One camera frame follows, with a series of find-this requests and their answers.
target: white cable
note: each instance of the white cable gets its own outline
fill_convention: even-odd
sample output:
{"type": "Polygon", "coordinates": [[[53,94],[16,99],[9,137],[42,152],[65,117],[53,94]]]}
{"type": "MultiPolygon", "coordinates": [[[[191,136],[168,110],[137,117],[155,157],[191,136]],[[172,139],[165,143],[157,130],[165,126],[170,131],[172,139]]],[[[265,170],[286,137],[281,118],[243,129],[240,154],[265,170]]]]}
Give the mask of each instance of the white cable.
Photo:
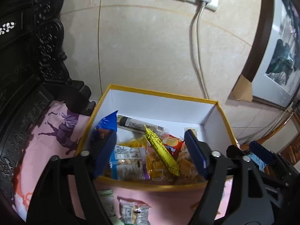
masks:
{"type": "Polygon", "coordinates": [[[199,13],[198,13],[198,17],[197,17],[197,49],[198,49],[198,63],[199,63],[199,78],[200,78],[200,84],[202,86],[202,89],[203,89],[203,93],[204,93],[204,97],[206,99],[209,99],[209,95],[208,95],[208,92],[207,92],[207,89],[206,89],[206,85],[205,85],[205,81],[204,81],[204,77],[203,77],[203,71],[202,71],[202,66],[201,66],[201,55],[200,55],[200,19],[201,19],[201,16],[203,14],[203,11],[204,11],[204,8],[206,6],[206,2],[205,1],[202,1],[201,2],[201,7],[200,7],[200,10],[199,10],[199,13]]]}

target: purple horse print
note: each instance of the purple horse print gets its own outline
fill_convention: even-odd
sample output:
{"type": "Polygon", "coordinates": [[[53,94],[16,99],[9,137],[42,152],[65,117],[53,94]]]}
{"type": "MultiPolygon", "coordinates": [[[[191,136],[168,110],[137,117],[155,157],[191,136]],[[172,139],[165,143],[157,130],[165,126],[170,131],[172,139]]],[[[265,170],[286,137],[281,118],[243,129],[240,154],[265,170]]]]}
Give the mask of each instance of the purple horse print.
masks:
{"type": "MultiPolygon", "coordinates": [[[[51,112],[48,114],[48,116],[50,114],[58,115],[57,113],[51,112]]],[[[60,115],[64,118],[64,120],[65,120],[64,123],[61,123],[58,128],[55,128],[51,123],[47,122],[48,125],[53,129],[54,132],[39,133],[38,135],[44,134],[44,135],[48,135],[48,136],[56,136],[56,140],[63,147],[69,148],[69,150],[66,151],[66,155],[68,155],[71,151],[74,151],[77,148],[78,140],[71,141],[70,138],[73,134],[76,124],[78,123],[79,114],[72,113],[69,110],[67,110],[67,115],[65,115],[64,113],[61,113],[60,115]]]]}

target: cardboard box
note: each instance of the cardboard box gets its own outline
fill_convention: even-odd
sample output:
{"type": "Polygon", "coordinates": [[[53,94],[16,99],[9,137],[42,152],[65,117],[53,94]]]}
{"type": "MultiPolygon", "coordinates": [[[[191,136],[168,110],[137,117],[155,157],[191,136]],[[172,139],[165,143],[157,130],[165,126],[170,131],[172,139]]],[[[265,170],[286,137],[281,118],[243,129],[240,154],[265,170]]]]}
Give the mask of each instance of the cardboard box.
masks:
{"type": "MultiPolygon", "coordinates": [[[[94,127],[103,117],[116,110],[118,115],[165,127],[176,137],[183,137],[185,128],[196,128],[198,140],[206,142],[212,150],[218,150],[223,155],[226,155],[228,146],[236,145],[228,120],[217,101],[109,85],[91,115],[79,141],[76,155],[82,150],[89,149],[94,127]]],[[[125,142],[136,137],[136,133],[118,128],[117,136],[120,142],[125,142]]],[[[101,176],[97,181],[110,186],[144,191],[182,191],[206,186],[206,183],[141,184],[101,176]]]]}

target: black wooden chair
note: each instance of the black wooden chair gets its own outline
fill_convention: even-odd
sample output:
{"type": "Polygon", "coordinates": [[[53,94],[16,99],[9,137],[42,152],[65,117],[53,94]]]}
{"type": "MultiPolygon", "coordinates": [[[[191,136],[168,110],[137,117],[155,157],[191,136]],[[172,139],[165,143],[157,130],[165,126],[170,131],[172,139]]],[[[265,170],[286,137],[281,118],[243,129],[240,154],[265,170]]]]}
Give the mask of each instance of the black wooden chair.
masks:
{"type": "Polygon", "coordinates": [[[90,116],[95,102],[64,65],[64,0],[0,0],[0,219],[23,224],[13,210],[14,171],[37,123],[53,100],[90,116]]]}

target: bolt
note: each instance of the bolt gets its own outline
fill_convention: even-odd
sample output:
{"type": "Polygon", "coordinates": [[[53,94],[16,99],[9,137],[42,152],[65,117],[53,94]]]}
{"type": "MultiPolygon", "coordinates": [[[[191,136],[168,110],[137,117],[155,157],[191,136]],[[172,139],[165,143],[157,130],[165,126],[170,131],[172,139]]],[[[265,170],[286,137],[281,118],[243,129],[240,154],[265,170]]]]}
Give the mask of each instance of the bolt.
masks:
{"type": "Polygon", "coordinates": [[[213,151],[211,154],[212,154],[213,157],[220,157],[221,156],[221,153],[218,152],[218,151],[213,151]]]}
{"type": "Polygon", "coordinates": [[[80,153],[81,156],[86,157],[90,154],[90,152],[88,150],[84,150],[80,153]]]}
{"type": "Polygon", "coordinates": [[[245,162],[250,162],[251,161],[250,157],[248,157],[248,156],[243,156],[243,160],[245,162]]]}
{"type": "Polygon", "coordinates": [[[51,160],[51,162],[55,162],[55,161],[57,161],[59,159],[59,156],[52,156],[51,158],[50,158],[50,160],[51,160]]]}

